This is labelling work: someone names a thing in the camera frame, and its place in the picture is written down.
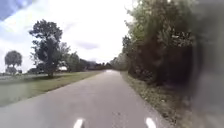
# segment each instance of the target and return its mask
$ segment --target paved path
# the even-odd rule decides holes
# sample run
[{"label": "paved path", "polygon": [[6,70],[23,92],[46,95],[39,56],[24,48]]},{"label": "paved path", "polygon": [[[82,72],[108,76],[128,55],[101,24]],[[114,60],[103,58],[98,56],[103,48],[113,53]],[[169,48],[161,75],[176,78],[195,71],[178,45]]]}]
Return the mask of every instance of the paved path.
[{"label": "paved path", "polygon": [[55,91],[0,108],[0,128],[146,128],[151,117],[157,128],[168,125],[122,79],[106,71]]}]

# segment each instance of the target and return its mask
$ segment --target dense foliage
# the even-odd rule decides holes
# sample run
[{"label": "dense foliage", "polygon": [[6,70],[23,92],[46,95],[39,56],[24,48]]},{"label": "dense foliage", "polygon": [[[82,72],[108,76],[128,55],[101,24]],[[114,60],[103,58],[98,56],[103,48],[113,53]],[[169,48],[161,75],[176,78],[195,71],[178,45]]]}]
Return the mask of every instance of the dense foliage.
[{"label": "dense foliage", "polygon": [[190,6],[181,0],[139,0],[128,11],[133,21],[126,23],[129,33],[123,38],[126,59],[118,56],[111,64],[126,65],[131,75],[159,84],[188,80],[196,44]]}]

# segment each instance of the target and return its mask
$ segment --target grass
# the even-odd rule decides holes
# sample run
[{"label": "grass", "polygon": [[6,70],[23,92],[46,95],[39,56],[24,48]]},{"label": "grass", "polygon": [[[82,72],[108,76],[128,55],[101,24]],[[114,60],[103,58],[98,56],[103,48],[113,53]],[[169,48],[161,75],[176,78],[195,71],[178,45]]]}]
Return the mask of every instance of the grass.
[{"label": "grass", "polygon": [[129,76],[127,72],[121,74],[129,85],[174,127],[192,127],[192,112],[183,104],[176,91],[164,86],[147,85],[144,81]]},{"label": "grass", "polygon": [[98,73],[100,71],[62,73],[56,74],[52,79],[49,79],[46,75],[31,75],[0,80],[0,106],[46,93]]}]

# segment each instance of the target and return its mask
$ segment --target white cloud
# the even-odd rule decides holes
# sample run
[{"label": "white cloud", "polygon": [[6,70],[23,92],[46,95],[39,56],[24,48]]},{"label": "white cloud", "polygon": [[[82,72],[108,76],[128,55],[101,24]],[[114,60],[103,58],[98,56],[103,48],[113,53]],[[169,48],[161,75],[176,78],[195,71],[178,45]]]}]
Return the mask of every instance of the white cloud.
[{"label": "white cloud", "polygon": [[[30,52],[31,36],[28,30],[41,19],[53,21],[64,31],[62,41],[77,51],[81,58],[107,62],[121,52],[122,37],[127,33],[124,20],[128,19],[125,8],[132,0],[38,0],[18,11],[0,24],[12,34],[11,39],[0,37],[0,71],[4,71],[4,55],[17,50],[23,55],[22,69],[32,67]],[[88,42],[94,49],[84,48]]]}]

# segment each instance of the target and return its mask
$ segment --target asphalt road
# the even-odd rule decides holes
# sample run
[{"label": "asphalt road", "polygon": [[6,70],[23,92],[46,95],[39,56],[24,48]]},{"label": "asphalt road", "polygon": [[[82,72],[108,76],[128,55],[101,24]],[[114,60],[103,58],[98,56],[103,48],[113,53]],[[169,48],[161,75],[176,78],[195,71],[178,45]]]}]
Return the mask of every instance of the asphalt road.
[{"label": "asphalt road", "polygon": [[78,118],[85,128],[170,127],[122,79],[106,71],[46,94],[0,108],[0,128],[73,128]]}]

